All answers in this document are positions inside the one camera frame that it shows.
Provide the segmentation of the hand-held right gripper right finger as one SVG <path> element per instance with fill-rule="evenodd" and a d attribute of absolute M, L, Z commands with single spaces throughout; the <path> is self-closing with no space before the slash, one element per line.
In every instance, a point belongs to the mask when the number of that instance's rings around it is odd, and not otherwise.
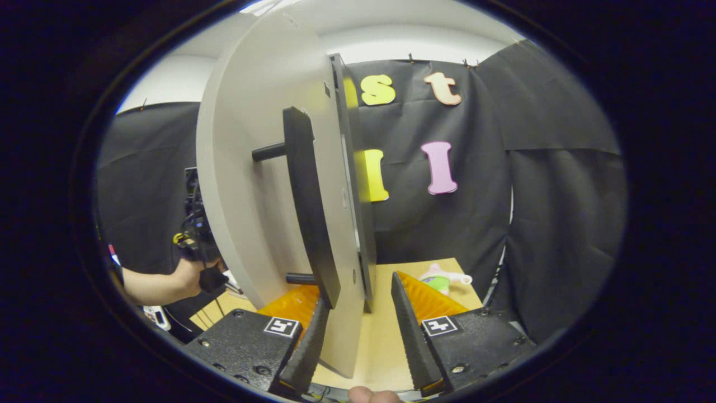
<path fill-rule="evenodd" d="M 537 347 L 491 309 L 465 308 L 406 273 L 392 274 L 391 296 L 419 392 L 482 385 L 522 364 Z"/>

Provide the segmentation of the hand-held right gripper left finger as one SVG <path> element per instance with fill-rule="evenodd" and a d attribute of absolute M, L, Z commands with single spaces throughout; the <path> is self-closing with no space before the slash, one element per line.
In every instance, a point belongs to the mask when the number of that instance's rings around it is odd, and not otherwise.
<path fill-rule="evenodd" d="M 300 285 L 256 312 L 228 311 L 184 352 L 243 387 L 299 400 L 319 364 L 329 312 L 317 286 Z"/>

